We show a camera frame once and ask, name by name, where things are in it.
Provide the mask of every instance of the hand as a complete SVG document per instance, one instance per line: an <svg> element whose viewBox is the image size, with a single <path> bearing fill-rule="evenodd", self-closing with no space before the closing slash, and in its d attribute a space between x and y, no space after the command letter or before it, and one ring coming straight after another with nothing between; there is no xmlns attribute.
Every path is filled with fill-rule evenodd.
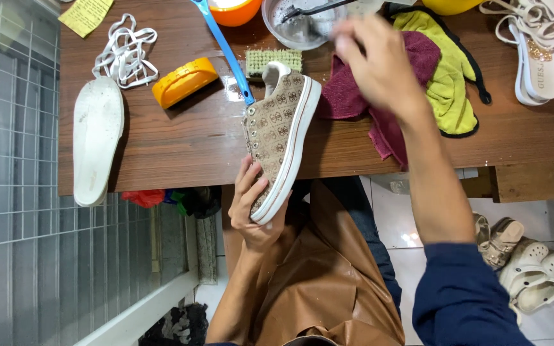
<svg viewBox="0 0 554 346"><path fill-rule="evenodd" d="M254 184L254 179L260 172L260 163L252 164L251 155L245 156L241 161L241 170L235 180L235 197L232 206L228 210L230 224L236 230L241 232L245 239L245 246L250 252L264 254L266 250L279 239L284 229L286 220L286 209L288 208L288 198L281 206L273 220L266 225L258 225L249 219L251 207L258 198L258 195L264 191L268 180L261 177Z"/></svg>
<svg viewBox="0 0 554 346"><path fill-rule="evenodd" d="M348 19L334 28L332 36L337 55L350 65L358 88L374 107L388 108L399 118L415 113L412 106L427 106L403 35L386 20L374 14ZM366 57L357 42L365 47Z"/></svg>

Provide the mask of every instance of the blue brush handle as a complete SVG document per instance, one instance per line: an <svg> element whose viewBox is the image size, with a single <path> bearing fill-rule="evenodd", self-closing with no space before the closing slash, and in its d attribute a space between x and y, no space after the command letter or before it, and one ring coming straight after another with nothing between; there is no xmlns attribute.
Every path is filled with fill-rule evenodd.
<svg viewBox="0 0 554 346"><path fill-rule="evenodd" d="M207 0L191 0L191 2L198 6L200 12L202 12L202 15L204 16L204 20L206 20L206 23L209 25L209 29L211 29L213 36L215 36L217 43L219 43L219 46L222 48L223 54L226 56L226 60L228 61L228 64L230 64L230 68L235 75L236 83L239 85L239 89L241 89L243 99L245 99L245 104L247 106L251 105L256 100L251 94L251 90L249 90L247 78L245 78L245 74L243 74L238 61L236 61L235 54L228 45L226 37L224 37L222 31L219 30L217 22L213 18L211 11L209 11Z"/></svg>

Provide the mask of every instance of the brown leather apron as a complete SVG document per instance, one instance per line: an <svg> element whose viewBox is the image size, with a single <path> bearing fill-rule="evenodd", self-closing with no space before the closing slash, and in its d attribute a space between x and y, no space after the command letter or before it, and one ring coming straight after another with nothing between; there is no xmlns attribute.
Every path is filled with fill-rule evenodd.
<svg viewBox="0 0 554 346"><path fill-rule="evenodd" d="M225 242L229 268L238 259L236 242L241 238ZM404 345L401 320L363 235L319 180L312 184L310 220L300 233L287 228L272 251L258 277L251 344Z"/></svg>

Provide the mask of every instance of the plastic bowl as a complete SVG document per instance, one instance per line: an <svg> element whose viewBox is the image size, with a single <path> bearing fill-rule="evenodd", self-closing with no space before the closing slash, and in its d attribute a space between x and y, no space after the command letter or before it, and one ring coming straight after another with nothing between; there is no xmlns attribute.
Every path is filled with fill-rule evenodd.
<svg viewBox="0 0 554 346"><path fill-rule="evenodd" d="M264 0L262 2L262 18L271 34L283 45L290 49L309 51L328 41L333 23L347 16L345 6L308 16L307 19L304 16L296 17L288 20L285 24L281 24L281 20L289 12L288 6L294 5L295 7L308 9L327 2L328 0ZM295 20L313 20L314 30L319 35L304 34L300 28L306 28L307 26L300 25L300 22L298 23L299 26L295 26L292 24L295 23Z"/></svg>
<svg viewBox="0 0 554 346"><path fill-rule="evenodd" d="M238 27L254 18L260 9L262 0L247 0L233 7L209 6L213 18L218 24L226 27Z"/></svg>

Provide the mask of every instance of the orange bowl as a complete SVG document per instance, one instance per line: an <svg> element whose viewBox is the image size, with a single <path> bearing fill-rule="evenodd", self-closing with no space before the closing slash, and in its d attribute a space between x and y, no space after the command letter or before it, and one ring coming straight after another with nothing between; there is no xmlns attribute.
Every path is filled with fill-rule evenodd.
<svg viewBox="0 0 554 346"><path fill-rule="evenodd" d="M226 27L238 27L254 18L261 4L262 0L246 0L244 3L233 7L209 6L209 8L218 24Z"/></svg>

